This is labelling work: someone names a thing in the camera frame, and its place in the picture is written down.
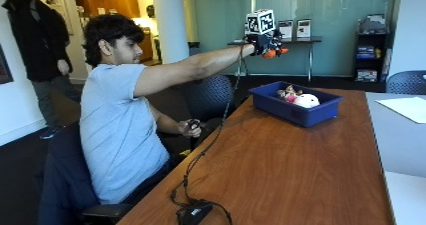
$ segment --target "man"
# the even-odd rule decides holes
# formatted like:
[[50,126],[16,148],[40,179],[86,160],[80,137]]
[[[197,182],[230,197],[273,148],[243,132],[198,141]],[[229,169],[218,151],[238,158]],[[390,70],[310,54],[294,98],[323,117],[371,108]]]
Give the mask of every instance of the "man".
[[82,90],[80,132],[92,183],[102,204],[136,203],[133,191],[143,190],[158,174],[163,177],[170,163],[155,132],[199,135],[199,128],[189,128],[189,120],[175,122],[145,97],[218,73],[239,56],[262,54],[263,44],[143,66],[138,64],[142,51],[137,46],[143,33],[130,19],[121,15],[94,17],[84,36],[86,62],[93,70]]
[[26,78],[30,80],[40,112],[48,126],[40,138],[49,139],[62,128],[52,103],[52,86],[77,103],[80,103],[81,92],[69,82],[68,74],[72,72],[72,67],[53,12],[40,0],[36,0],[36,11],[40,15],[40,21],[37,21],[30,13],[30,1],[6,0],[2,7],[8,10]]

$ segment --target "office chair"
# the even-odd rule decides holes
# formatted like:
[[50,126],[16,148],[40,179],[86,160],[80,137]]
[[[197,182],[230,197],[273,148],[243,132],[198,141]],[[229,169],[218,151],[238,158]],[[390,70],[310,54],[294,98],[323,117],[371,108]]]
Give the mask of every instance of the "office chair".
[[190,117],[201,121],[201,137],[190,139],[190,150],[193,150],[219,125],[215,118],[223,117],[227,103],[225,117],[235,110],[233,87],[229,78],[215,74],[202,80],[182,84],[181,93]]
[[395,73],[386,81],[386,92],[426,95],[426,70]]
[[116,224],[132,205],[100,205],[74,122],[49,142],[44,166],[38,225]]

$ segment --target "black jacket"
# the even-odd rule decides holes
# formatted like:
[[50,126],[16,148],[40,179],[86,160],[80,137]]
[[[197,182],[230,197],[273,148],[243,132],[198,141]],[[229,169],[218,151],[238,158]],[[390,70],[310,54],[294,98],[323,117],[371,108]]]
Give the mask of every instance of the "black jacket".
[[50,140],[42,180],[37,224],[82,224],[82,211],[98,205],[98,200],[84,159],[77,122]]
[[32,81],[48,81],[61,76],[57,61],[65,59],[72,72],[65,45],[60,39],[58,27],[52,26],[54,17],[50,8],[36,0],[40,22],[30,14],[32,0],[6,0],[2,7],[8,10],[12,32],[26,68],[26,78]]

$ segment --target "gray t-shirt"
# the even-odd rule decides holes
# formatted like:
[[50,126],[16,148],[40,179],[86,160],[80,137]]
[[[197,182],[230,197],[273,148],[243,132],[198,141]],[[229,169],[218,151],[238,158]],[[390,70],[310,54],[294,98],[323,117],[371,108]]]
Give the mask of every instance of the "gray t-shirt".
[[81,143],[101,204],[121,202],[169,159],[149,102],[133,98],[143,68],[100,64],[84,85]]

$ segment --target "black cable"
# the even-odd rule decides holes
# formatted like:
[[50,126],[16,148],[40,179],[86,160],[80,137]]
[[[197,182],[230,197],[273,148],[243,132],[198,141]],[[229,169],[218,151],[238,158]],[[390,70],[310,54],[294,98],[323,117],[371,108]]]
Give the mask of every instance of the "black cable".
[[[243,45],[245,45],[245,44],[241,44],[239,56],[238,56],[238,60],[239,60],[239,61],[243,61],[243,58],[242,58],[242,48],[243,48]],[[234,93],[235,93],[235,90],[238,89],[239,77],[241,77],[241,76],[239,76],[239,73],[238,73],[237,81],[235,81],[235,86],[233,87],[233,95],[234,95]],[[221,132],[222,132],[222,127],[223,127],[223,124],[225,124],[225,122],[226,122],[226,117],[227,117],[227,111],[229,111],[229,106],[230,106],[230,102],[231,102],[231,97],[230,97],[230,99],[227,100],[227,103],[226,103],[226,108],[225,108],[225,111],[223,111],[222,120],[221,120],[221,124],[219,124],[219,126],[218,126],[218,131],[217,131],[215,137],[214,137],[211,143],[207,145],[207,147],[199,152],[199,154],[198,154],[198,155],[193,158],[193,160],[189,162],[187,167],[186,167],[186,173],[185,173],[185,175],[183,175],[183,179],[182,179],[182,181],[177,184],[177,186],[173,188],[171,193],[170,193],[170,200],[171,200],[171,202],[181,207],[181,209],[175,212],[177,217],[178,217],[178,224],[181,224],[179,214],[182,213],[182,211],[185,211],[185,209],[186,209],[186,207],[187,207],[189,205],[191,205],[194,202],[198,201],[198,199],[191,198],[191,197],[189,196],[189,194],[187,194],[187,185],[189,185],[187,177],[189,177],[189,174],[190,174],[190,172],[191,172],[191,169],[194,168],[198,160],[201,159],[202,156],[205,156],[206,152],[207,152],[207,151],[210,150],[210,148],[213,147],[213,145],[214,145],[214,143],[215,143],[215,141],[217,141],[217,139],[218,139],[218,136],[219,136],[219,134],[221,134]],[[186,196],[186,200],[187,200],[189,203],[178,202],[178,201],[175,200],[177,189],[178,189],[181,186],[183,186],[185,196]],[[223,207],[221,204],[215,203],[215,202],[210,202],[210,204],[218,206],[218,207],[223,210],[223,213],[225,213],[225,215],[226,215],[227,222],[229,222],[229,224],[231,225],[233,223],[231,223],[230,213],[229,213],[229,211],[225,209],[225,207]]]

